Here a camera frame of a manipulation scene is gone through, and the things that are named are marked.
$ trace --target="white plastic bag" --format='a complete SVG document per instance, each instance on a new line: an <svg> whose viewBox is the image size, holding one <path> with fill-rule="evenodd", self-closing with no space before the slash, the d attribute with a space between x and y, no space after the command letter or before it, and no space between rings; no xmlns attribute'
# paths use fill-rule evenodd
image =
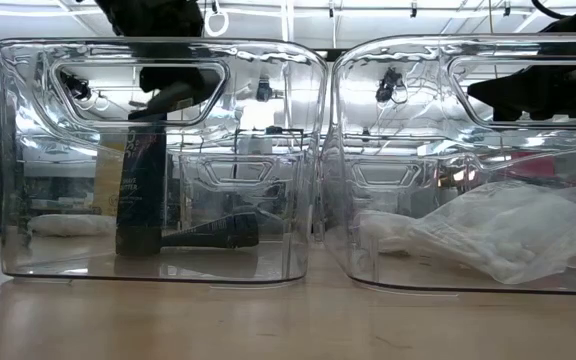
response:
<svg viewBox="0 0 576 360"><path fill-rule="evenodd" d="M43 236L112 235L116 220L113 216L50 214L30 219L28 229Z"/></svg>
<svg viewBox="0 0 576 360"><path fill-rule="evenodd" d="M489 183L421 219L363 211L355 225L363 246L423 249L518 284L563 272L576 256L576 188Z"/></svg>

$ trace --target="clear plastic bin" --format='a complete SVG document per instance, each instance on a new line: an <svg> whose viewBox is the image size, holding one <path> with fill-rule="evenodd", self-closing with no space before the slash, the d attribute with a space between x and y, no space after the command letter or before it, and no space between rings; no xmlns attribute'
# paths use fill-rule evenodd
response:
<svg viewBox="0 0 576 360"><path fill-rule="evenodd" d="M0 42L4 272L304 276L326 79L272 41Z"/></svg>
<svg viewBox="0 0 576 360"><path fill-rule="evenodd" d="M356 47L321 159L324 241L353 279L576 293L576 35Z"/></svg>

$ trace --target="ceiling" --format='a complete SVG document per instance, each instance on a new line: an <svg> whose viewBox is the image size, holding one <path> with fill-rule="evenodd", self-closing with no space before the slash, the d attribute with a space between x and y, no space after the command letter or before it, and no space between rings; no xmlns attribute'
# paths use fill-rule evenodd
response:
<svg viewBox="0 0 576 360"><path fill-rule="evenodd" d="M212 0L198 2L212 13ZM576 0L542 2L561 13L576 12ZM393 35L490 33L491 28L537 32L552 21L530 0L220 0L219 6L229 17L222 37L283 39L311 48L349 48ZM507 6L510 15L504 16ZM222 25L220 16L209 21L213 31ZM0 0L0 39L91 36L114 36L94 0Z"/></svg>

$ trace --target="wooden surface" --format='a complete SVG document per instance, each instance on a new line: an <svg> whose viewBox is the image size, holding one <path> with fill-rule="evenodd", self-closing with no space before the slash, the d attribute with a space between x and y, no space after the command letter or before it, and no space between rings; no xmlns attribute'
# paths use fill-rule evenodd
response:
<svg viewBox="0 0 576 360"><path fill-rule="evenodd" d="M266 289L0 272L0 359L576 359L576 296L375 291L323 249Z"/></svg>

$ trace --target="wooden table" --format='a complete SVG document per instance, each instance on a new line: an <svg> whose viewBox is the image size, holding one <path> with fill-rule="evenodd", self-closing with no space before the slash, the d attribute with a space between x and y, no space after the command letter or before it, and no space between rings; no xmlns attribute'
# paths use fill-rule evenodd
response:
<svg viewBox="0 0 576 360"><path fill-rule="evenodd" d="M321 248L267 289L0 272L0 359L569 360L576 296L375 291Z"/></svg>

